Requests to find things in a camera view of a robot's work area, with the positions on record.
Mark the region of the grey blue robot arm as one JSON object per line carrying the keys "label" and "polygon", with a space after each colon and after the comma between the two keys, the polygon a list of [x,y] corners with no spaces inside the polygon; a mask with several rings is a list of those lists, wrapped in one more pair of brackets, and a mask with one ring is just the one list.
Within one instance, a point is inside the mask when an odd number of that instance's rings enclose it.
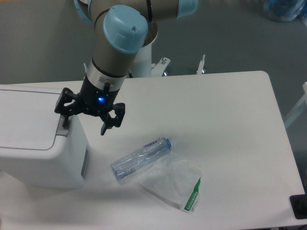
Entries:
{"label": "grey blue robot arm", "polygon": [[115,98],[143,47],[151,23],[181,18],[198,8],[196,0],[91,0],[85,15],[94,23],[97,45],[79,93],[64,88],[55,112],[66,127],[73,115],[103,121],[101,133],[120,127],[125,104]]}

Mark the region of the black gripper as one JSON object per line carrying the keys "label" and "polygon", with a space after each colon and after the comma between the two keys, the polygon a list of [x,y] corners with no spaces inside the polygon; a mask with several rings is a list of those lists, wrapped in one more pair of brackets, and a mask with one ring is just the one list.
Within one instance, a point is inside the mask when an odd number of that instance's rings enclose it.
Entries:
{"label": "black gripper", "polygon": [[125,115],[125,104],[114,101],[119,90],[111,91],[110,87],[103,86],[102,89],[95,87],[85,76],[80,92],[74,94],[69,88],[63,88],[56,102],[55,113],[60,114],[64,121],[62,127],[66,127],[68,119],[82,113],[99,116],[103,121],[100,135],[103,136],[108,129],[120,127]]}

